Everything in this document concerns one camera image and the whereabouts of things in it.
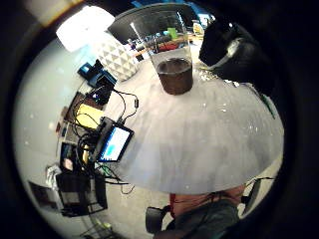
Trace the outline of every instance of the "cable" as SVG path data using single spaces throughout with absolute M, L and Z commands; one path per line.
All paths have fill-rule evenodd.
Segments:
M 205 211 L 205 213 L 201 217 L 201 220 L 199 221 L 199 223 L 194 228 L 192 228 L 189 232 L 187 232 L 184 236 L 182 236 L 180 239 L 187 239 L 190 236 L 192 236 L 197 231 L 197 229 L 205 222 L 206 217 L 208 216 L 208 212 L 210 211 L 211 204 L 208 206 L 207 210 Z
M 123 94 L 123 95 L 135 97 L 135 111 L 134 111 L 132 114 L 126 116 L 124 119 L 122 119 L 123 115 L 121 115 L 121 116 L 119 117 L 119 119 L 118 119 L 118 122 L 119 122 L 119 123 L 124 124 L 124 123 L 126 122 L 127 118 L 129 118 L 129 117 L 131 117 L 131 116 L 133 116 L 133 115 L 136 114 L 136 112 L 137 112 L 137 110 L 138 110 L 138 107 L 139 107 L 139 98 L 138 98 L 138 96 L 135 95 L 135 94 L 120 92 L 120 91 L 115 90 L 115 89 L 113 89 L 113 91 L 116 92 L 116 93 L 119 94 L 119 95 L 120 95 L 120 94 Z
M 79 113 L 79 114 L 77 114 L 77 117 L 81 116 L 81 115 L 89 117 L 94 123 L 99 125 L 99 123 L 93 117 L 91 117 L 89 114 L 87 114 L 87 113 Z
M 269 179 L 269 180 L 274 180 L 274 177 L 257 177 L 255 179 L 252 179 L 250 182 L 248 182 L 248 184 L 246 184 L 246 187 L 249 186 L 251 183 L 254 183 L 258 180 L 263 180 L 263 179 Z
M 122 98 L 122 101 L 123 101 L 124 109 L 123 109 L 123 111 L 120 114 L 119 119 L 118 119 L 118 121 L 122 121 L 122 117 L 123 117 L 125 111 L 127 110 L 127 104 L 126 104 L 126 101 L 124 100 L 123 96 L 118 91 L 116 91 L 116 90 L 113 90 L 113 91 L 115 93 L 117 93 Z
M 124 191 L 123 191 L 123 186 L 121 185 L 121 193 L 122 193 L 122 194 L 125 194 L 125 195 L 129 195 L 129 194 L 133 191 L 133 189 L 134 189 L 135 187 L 136 187 L 136 186 L 133 185 L 133 187 L 132 187 L 129 191 L 124 192 Z
M 112 185 L 128 185 L 129 184 L 127 182 L 110 182 L 110 181 L 105 181 L 105 182 Z

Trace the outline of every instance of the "floor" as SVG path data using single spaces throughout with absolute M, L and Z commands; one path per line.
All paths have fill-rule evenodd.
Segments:
M 281 158 L 276 159 L 273 163 L 266 168 L 257 177 L 275 177 L 281 165 Z M 258 191 L 256 200 L 253 203 L 253 210 L 255 206 L 263 199 L 269 191 L 273 180 L 265 179 L 261 182 L 261 187 Z M 248 194 L 251 190 L 252 184 L 247 186 L 244 195 Z M 132 188 L 131 185 L 123 186 L 123 192 L 128 192 Z M 122 194 L 121 188 L 117 185 L 107 185 L 107 196 L 109 208 L 95 215 L 98 223 L 107 223 L 111 226 L 113 231 L 120 234 L 125 239 L 141 239 L 153 238 L 153 235 L 146 230 L 145 216 L 148 206 L 162 208 L 168 205 L 168 194 L 150 191 L 144 188 L 135 187 L 130 194 Z M 244 218 L 249 214 L 242 215 L 244 209 L 243 204 L 238 206 L 238 214 L 240 218 Z M 163 220 L 162 228 L 165 228 L 172 220 L 169 213 Z

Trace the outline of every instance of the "chair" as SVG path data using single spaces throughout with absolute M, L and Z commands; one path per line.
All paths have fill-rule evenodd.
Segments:
M 207 27 L 200 60 L 222 79 L 251 83 L 257 91 L 269 96 L 276 77 L 270 60 L 247 31 L 237 24 L 230 26 L 226 21 L 216 21 Z M 231 45 L 236 48 L 229 54 Z
M 247 213 L 251 208 L 257 197 L 261 180 L 256 180 L 249 192 L 248 196 L 242 196 L 241 202 L 245 204 L 243 214 Z M 152 234 L 156 234 L 161 231 L 162 220 L 165 215 L 169 212 L 170 206 L 164 208 L 148 207 L 146 212 L 146 227 L 147 231 Z M 166 230 L 174 229 L 174 220 L 167 226 Z
M 57 175 L 57 184 L 64 208 L 62 215 L 76 217 L 93 214 L 108 208 L 103 176 L 95 175 L 95 189 L 90 177 L 83 172 L 64 171 Z

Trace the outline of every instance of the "electronic device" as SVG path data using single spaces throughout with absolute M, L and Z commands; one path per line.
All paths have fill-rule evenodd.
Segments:
M 93 153 L 98 162 L 117 162 L 121 160 L 134 132 L 111 119 L 105 118 L 103 129 Z

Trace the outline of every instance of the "table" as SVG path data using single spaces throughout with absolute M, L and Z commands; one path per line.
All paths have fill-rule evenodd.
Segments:
M 249 86 L 200 74 L 193 69 L 192 89 L 171 96 L 143 60 L 134 76 L 116 84 L 140 100 L 126 122 L 135 135 L 121 162 L 110 163 L 122 180 L 170 193 L 212 192 L 246 182 L 282 155 L 283 126 L 273 103 L 275 119 Z M 126 101 L 129 114 L 134 98 Z M 116 120 L 122 110 L 112 93 L 106 116 Z

